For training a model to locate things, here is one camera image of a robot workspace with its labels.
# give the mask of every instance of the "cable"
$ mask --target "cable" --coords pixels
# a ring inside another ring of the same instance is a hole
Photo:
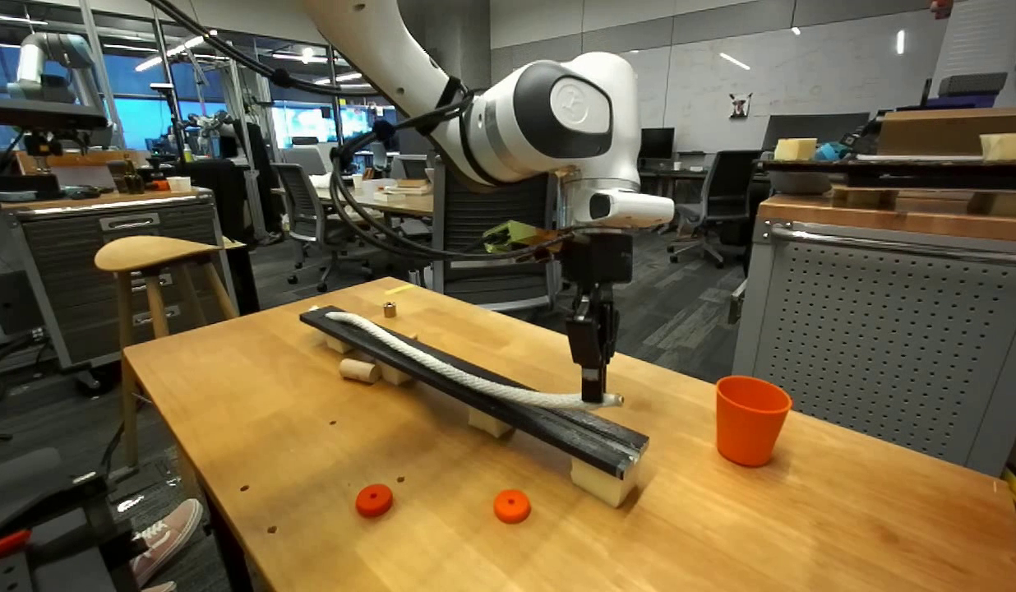
[[[438,251],[438,247],[426,247],[426,243],[414,243],[414,239],[395,234],[392,228],[386,228],[382,221],[375,221],[375,217],[368,215],[368,207],[361,207],[361,203],[353,196],[353,191],[341,184],[341,173],[332,173],[332,191],[341,194],[341,202],[347,203],[347,209],[353,209],[354,217],[361,217],[368,228],[382,230],[392,243],[400,243],[400,247],[409,247],[409,251],[426,253],[426,255],[435,255],[435,260],[517,260],[517,255],[501,255],[501,253],[462,253],[462,251]]]
[[[354,223],[353,215],[336,196],[328,203],[361,243],[418,260],[414,251],[395,247],[386,234],[371,234],[368,228]]]
[[[0,172],[9,160],[12,147],[23,140],[23,130],[12,134],[12,140],[6,145],[6,152],[0,156]]]
[[[27,345],[32,345],[29,337],[18,337],[18,340],[0,345],[0,361],[9,357],[12,353],[27,348]]]
[[[503,398],[503,402],[517,402],[517,405],[532,405],[532,408],[595,408],[589,402],[583,402],[583,396],[549,396],[549,393],[528,393],[528,388],[514,388],[514,385],[503,385],[503,383],[486,383],[480,374],[471,374],[462,367],[452,367],[446,361],[439,361],[438,355],[426,355],[421,348],[414,348],[410,341],[386,331],[382,326],[368,323],[365,317],[354,317],[354,314],[325,314],[328,323],[346,323],[346,326],[354,326],[361,331],[368,331],[371,340],[379,340],[382,345],[395,348],[397,355],[409,355],[410,361],[457,383],[457,385],[466,385],[486,398]],[[606,396],[606,408],[618,408],[626,405],[626,398],[618,396]]]
[[[184,9],[178,9],[172,0],[147,0],[152,7],[159,7],[162,13],[166,13],[178,27],[184,27],[188,32],[194,37],[203,37],[203,44],[211,50],[216,50],[219,57],[240,61],[242,70],[257,72],[257,77],[267,77],[273,86],[289,86],[289,89],[301,89],[309,94],[325,94],[325,100],[368,100],[375,93],[347,93],[347,89],[328,89],[328,86],[314,86],[314,81],[306,81],[306,78],[295,78],[289,77],[287,70],[273,70],[273,66],[264,66],[261,60],[240,54],[235,47],[231,47],[226,38],[215,37],[211,27],[189,20]]]

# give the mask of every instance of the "wooden tabletop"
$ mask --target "wooden tabletop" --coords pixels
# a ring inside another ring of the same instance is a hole
[[[824,202],[808,196],[770,196],[760,203],[760,221],[804,221],[804,223],[1016,243],[1016,217],[831,207]]]
[[[642,494],[610,511],[565,458],[491,440],[418,388],[338,377],[298,323],[341,306],[532,388],[576,388],[563,337],[379,280],[130,345],[127,365],[273,590],[1016,590],[1003,479],[804,417],[772,467],[712,451],[712,385],[615,355],[603,410],[651,439]],[[392,482],[382,521],[353,511]],[[523,486],[526,524],[492,515]]]
[[[325,181],[312,181],[312,187],[314,187],[319,196],[328,196]],[[371,181],[357,181],[353,196],[361,207],[386,209],[386,215],[395,215],[395,217],[424,217],[424,221],[435,217],[435,194],[429,194],[426,181],[371,177]]]
[[[127,207],[127,203],[155,203],[155,202],[194,202],[207,196],[207,187],[194,191],[146,191],[146,194],[97,194],[97,196],[58,196],[58,202],[16,202],[3,203],[9,215],[66,215],[82,207]]]

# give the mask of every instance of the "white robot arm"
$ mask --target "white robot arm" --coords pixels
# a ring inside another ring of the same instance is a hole
[[[606,405],[618,310],[610,283],[630,280],[628,228],[664,228],[674,202],[638,194],[638,78],[621,57],[528,61],[471,94],[409,32],[395,0],[301,0],[319,32],[361,70],[404,116],[438,117],[429,137],[475,184],[535,173],[563,181],[563,273],[578,287],[570,329],[583,365],[583,402]]]
[[[404,116],[460,100],[395,0],[301,0],[319,32]],[[610,54],[528,61],[471,100],[429,137],[475,184],[560,173],[565,228],[664,228],[674,202],[638,194],[638,78]]]

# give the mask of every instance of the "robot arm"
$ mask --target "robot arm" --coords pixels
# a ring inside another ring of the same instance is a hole
[[[301,0],[319,32],[404,116],[462,100],[409,32],[395,0]],[[565,228],[662,228],[674,202],[638,194],[638,78],[621,57],[528,61],[471,94],[429,137],[475,184],[560,173]]]

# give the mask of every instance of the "cabinet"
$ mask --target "cabinet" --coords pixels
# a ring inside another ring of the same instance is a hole
[[[142,194],[94,202],[35,202],[9,207],[23,269],[32,283],[48,345],[61,367],[97,365],[117,355],[114,283],[92,266],[102,243],[130,234],[216,243],[211,191]],[[173,331],[216,320],[216,302],[182,276],[162,276]],[[135,283],[135,340],[152,337],[142,283]]]
[[[1016,440],[1016,217],[770,196],[734,373],[797,408],[1003,473]]]

